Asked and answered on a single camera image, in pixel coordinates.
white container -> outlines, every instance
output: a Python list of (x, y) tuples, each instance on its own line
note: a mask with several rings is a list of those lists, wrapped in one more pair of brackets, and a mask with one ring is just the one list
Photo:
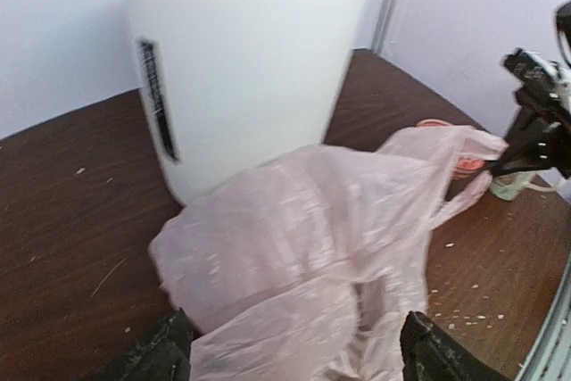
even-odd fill
[(181, 203), (321, 141), (366, 0), (126, 1), (145, 112)]

brown wooden tabletop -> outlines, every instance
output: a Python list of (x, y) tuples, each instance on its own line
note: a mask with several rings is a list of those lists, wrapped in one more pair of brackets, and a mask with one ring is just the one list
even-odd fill
[[(371, 151), (427, 117), (474, 124), (402, 71), (358, 52), (326, 141)], [(147, 246), (179, 208), (136, 93), (0, 146), (0, 379), (77, 379), (170, 310)], [(527, 191), (513, 203), (486, 195), (434, 233), (430, 315), (455, 324), (449, 332), (463, 345), (515, 376), (559, 284), (570, 220), (557, 195)]]

crumpled plastic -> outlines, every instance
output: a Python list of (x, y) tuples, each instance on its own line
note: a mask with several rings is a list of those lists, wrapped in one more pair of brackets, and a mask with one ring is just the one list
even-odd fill
[(303, 147), (192, 202), (150, 245), (172, 304), (206, 334), (191, 380), (402, 379), (430, 233), (492, 179), (445, 203), (455, 164), (505, 147), (471, 127), (405, 128), (376, 153)]

plastic bag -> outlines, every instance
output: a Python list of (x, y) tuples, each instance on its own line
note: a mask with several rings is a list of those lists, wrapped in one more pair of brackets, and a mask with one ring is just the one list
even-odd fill
[(376, 153), (304, 147), (191, 203), (150, 246), (173, 305), (207, 334), (191, 379), (401, 379), (430, 231), (491, 181), (443, 203), (456, 161), (505, 146), (471, 127), (406, 128)]

pink plastic bag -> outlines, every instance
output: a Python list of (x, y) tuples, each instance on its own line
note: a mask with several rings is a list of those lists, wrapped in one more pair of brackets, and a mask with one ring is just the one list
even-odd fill
[(376, 153), (304, 147), (190, 204), (150, 253), (172, 304), (207, 334), (191, 379), (401, 379), (430, 232), (491, 181), (443, 203), (456, 161), (505, 147), (471, 127), (406, 128)]

